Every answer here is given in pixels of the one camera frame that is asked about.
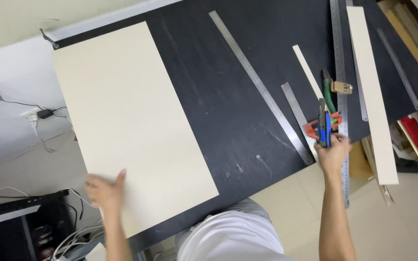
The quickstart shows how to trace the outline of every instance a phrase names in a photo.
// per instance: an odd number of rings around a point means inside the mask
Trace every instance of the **floor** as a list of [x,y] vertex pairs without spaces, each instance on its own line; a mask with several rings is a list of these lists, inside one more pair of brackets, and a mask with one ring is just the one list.
[[[324,181],[316,164],[251,198],[269,213],[285,254],[295,260],[319,260],[319,228]],[[389,187],[395,204],[387,206],[375,180],[351,181],[347,210],[359,260],[418,260],[418,174],[399,174]],[[173,238],[162,242],[173,247]]]

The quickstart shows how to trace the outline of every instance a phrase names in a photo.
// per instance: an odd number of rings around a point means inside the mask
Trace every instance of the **white board strip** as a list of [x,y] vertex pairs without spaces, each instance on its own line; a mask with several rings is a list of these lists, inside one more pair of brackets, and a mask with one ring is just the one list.
[[218,195],[146,22],[53,52],[86,168],[126,168],[130,237]]
[[364,9],[347,7],[355,64],[362,85],[380,185],[398,184],[390,129],[373,58]]
[[317,81],[314,78],[314,75],[312,75],[311,69],[307,65],[306,59],[302,55],[301,49],[299,49],[298,45],[293,46],[294,53],[298,57],[299,63],[301,64],[302,69],[304,70],[304,73],[306,74],[307,79],[309,80],[309,83],[312,86],[312,89],[315,92],[315,95],[317,96],[317,99],[323,98],[323,94],[321,89],[319,88],[319,85],[317,84]]

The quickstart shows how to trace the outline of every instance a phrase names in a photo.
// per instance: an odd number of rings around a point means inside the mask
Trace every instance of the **metal ruler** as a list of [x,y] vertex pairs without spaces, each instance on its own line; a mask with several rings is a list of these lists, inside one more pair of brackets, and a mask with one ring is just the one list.
[[293,93],[293,90],[291,89],[290,84],[285,83],[284,85],[282,85],[282,90],[283,90],[283,93],[285,93],[285,96],[287,97],[288,104],[290,104],[291,110],[293,111],[296,121],[301,127],[302,134],[304,135],[304,138],[306,139],[307,144],[309,145],[309,149],[312,152],[312,156],[314,156],[315,161],[318,163],[319,157],[317,156],[317,151],[315,151],[314,149],[314,145],[317,142],[313,138],[309,137],[303,128],[303,126],[307,124],[307,120],[306,120],[306,117],[304,116],[304,113],[302,113],[301,107],[299,106],[298,100],[294,96],[294,93]]
[[404,87],[406,88],[407,94],[409,94],[409,97],[411,98],[412,104],[414,104],[415,109],[418,110],[417,97],[415,96],[414,90],[412,89],[412,86],[409,83],[409,80],[407,79],[406,73],[404,72],[404,69],[401,66],[401,63],[399,62],[398,57],[394,53],[393,48],[391,48],[391,45],[388,42],[388,39],[386,39],[386,36],[385,36],[385,33],[383,33],[383,30],[381,28],[378,28],[377,33],[379,34],[380,39],[382,40],[386,51],[390,55],[391,61],[393,61],[393,64],[396,67],[396,70],[398,71],[399,77],[401,78],[401,81],[403,82]]
[[288,136],[288,139],[293,144],[296,151],[298,151],[299,155],[301,156],[302,160],[306,165],[312,164],[313,160],[310,156],[310,154],[307,152],[307,149],[302,144],[301,140],[299,140],[298,135],[294,131],[294,129],[291,127],[288,120],[283,115],[282,111],[278,107],[278,105],[275,103],[274,99],[270,95],[267,88],[264,86],[264,83],[262,83],[261,79],[257,75],[257,73],[254,71],[254,68],[251,66],[249,61],[247,60],[246,56],[244,56],[243,52],[241,51],[240,47],[236,43],[235,39],[225,27],[224,22],[220,19],[219,15],[216,11],[212,11],[209,13],[209,15],[212,18],[212,21],[216,24],[217,28],[219,29],[220,33],[222,33],[222,36],[229,44],[230,48],[232,49],[233,53],[235,53],[235,56],[240,61],[241,65],[245,69],[246,73],[249,75],[251,80],[253,81],[254,85],[256,86],[257,90],[261,94],[261,96],[264,98],[265,102],[269,106],[270,110],[274,114],[275,118],[280,123],[280,126],[282,126],[283,130]]
[[[343,51],[343,37],[341,35],[340,7],[338,0],[330,0],[332,15],[333,46],[335,53],[336,81],[346,82],[345,77],[345,55]],[[341,124],[338,132],[348,136],[348,102],[345,94],[337,93],[338,111],[341,116]],[[349,155],[341,165],[341,189],[345,208],[349,208]]]

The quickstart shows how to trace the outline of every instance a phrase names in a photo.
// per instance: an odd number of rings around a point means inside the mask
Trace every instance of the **dark cutting table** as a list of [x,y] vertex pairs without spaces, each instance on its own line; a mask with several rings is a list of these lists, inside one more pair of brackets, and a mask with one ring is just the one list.
[[[388,123],[394,123],[415,108],[376,28],[385,32],[417,97],[418,63],[375,2],[354,0],[354,5],[364,7]],[[183,0],[57,42],[62,48],[146,21],[214,177],[219,196],[131,237],[134,252],[306,167],[208,15],[213,10],[307,148],[280,86],[289,82],[306,119],[317,117],[317,98],[292,46],[300,46],[321,88],[322,68],[334,77],[328,0]],[[340,16],[346,81],[355,86],[348,96],[349,134],[357,141],[370,131],[361,117],[344,0]]]

